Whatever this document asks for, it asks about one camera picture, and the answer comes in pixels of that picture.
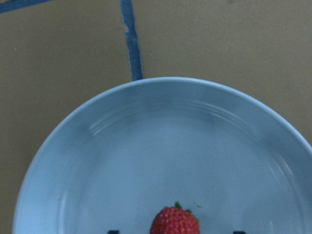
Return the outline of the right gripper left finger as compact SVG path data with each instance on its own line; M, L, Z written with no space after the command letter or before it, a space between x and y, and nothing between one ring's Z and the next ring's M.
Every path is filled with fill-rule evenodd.
M109 230L108 234L119 234L119 230Z

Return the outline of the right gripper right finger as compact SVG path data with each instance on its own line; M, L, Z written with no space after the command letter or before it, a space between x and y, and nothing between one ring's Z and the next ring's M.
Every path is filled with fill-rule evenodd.
M244 231L233 231L233 234L246 234Z

